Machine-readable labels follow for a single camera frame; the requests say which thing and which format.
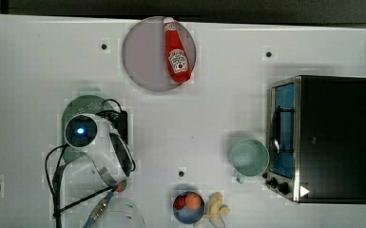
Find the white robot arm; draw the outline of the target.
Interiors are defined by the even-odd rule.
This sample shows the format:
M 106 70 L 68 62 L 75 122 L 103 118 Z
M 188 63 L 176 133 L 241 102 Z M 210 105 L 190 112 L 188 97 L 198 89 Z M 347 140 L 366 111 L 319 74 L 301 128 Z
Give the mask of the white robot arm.
M 92 228 L 136 164 L 118 129 L 97 114 L 73 116 L 64 134 L 73 160 L 63 166 L 58 223 Z

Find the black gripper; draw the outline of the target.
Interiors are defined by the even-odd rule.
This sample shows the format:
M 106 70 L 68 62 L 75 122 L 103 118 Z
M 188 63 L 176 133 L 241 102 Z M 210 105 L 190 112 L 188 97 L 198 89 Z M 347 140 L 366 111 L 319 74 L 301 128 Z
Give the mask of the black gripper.
M 115 144 L 128 144 L 128 117 L 126 111 L 104 110 L 96 113 L 97 139 L 110 139 Z

